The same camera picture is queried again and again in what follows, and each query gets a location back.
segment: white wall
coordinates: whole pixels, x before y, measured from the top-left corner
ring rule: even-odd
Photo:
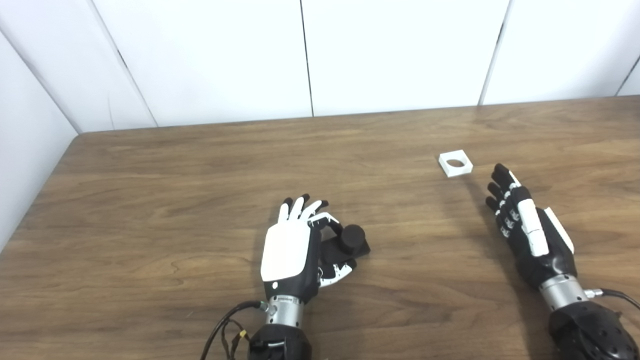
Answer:
[[[618,96],[625,95],[640,95],[640,66],[638,63],[618,92]]]
[[[638,0],[513,0],[483,104],[614,96],[638,56]]]
[[[0,35],[0,250],[77,135]]]
[[[303,0],[315,115],[478,103],[508,0]]]
[[[95,0],[160,126],[311,116],[298,0]]]
[[[0,0],[0,29],[81,132],[156,126],[87,0]]]

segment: wood grain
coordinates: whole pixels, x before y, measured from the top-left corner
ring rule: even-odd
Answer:
[[[196,359],[264,296],[266,230],[308,192],[372,248],[307,306],[315,359],[553,359],[484,207],[493,165],[553,207],[585,287],[640,299],[639,135],[640,97],[81,135],[0,254],[0,358]],[[457,149],[475,168],[447,179]]]

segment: black cable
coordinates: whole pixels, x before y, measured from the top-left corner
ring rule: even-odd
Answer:
[[[619,297],[621,299],[625,299],[626,301],[629,301],[633,306],[637,307],[638,310],[640,310],[640,302],[630,297],[629,295],[623,293],[622,291],[611,290],[611,289],[601,289],[601,290],[602,290],[602,296],[613,296],[613,297]]]
[[[202,349],[202,355],[200,356],[200,360],[207,359],[207,354],[209,353],[209,348],[211,348],[211,343],[213,343],[213,339],[216,337],[216,334],[220,330],[220,327],[222,327],[222,325],[225,325],[229,321],[229,318],[233,316],[233,314],[237,313],[240,310],[248,309],[249,307],[255,307],[256,309],[258,309],[260,308],[261,304],[262,304],[261,301],[245,301],[245,302],[241,302],[240,304],[236,305],[233,309],[229,310],[229,312],[225,314],[225,316],[223,316],[222,319],[220,319],[220,321],[218,321],[216,326],[211,331],[211,335],[209,335],[209,339],[207,339],[207,342],[204,344],[204,349]]]
[[[220,331],[222,347],[225,349],[225,353],[227,353],[227,360],[232,360],[233,359],[233,353],[229,352],[229,344],[227,343],[227,339],[226,339],[226,335],[225,335],[225,330],[227,330],[227,325],[229,325],[229,323],[234,323],[236,326],[238,326],[238,329],[239,329],[240,332],[242,332],[244,330],[244,327],[242,325],[240,325],[240,323],[235,321],[234,319],[229,319],[229,320],[227,320],[227,322],[225,322],[224,325],[222,325],[222,330]]]

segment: robot wrist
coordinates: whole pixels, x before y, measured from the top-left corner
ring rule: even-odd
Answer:
[[[589,301],[578,279],[570,274],[556,275],[543,282],[539,289],[551,311],[577,302]]]

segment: cable connector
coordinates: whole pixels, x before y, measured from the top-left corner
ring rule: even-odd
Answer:
[[[589,299],[593,299],[595,297],[601,297],[604,295],[604,291],[602,289],[586,289],[584,293],[587,295]]]
[[[275,305],[270,306],[267,302],[264,302],[264,301],[260,301],[259,309],[269,314],[269,316],[273,316],[278,311],[277,306]]]

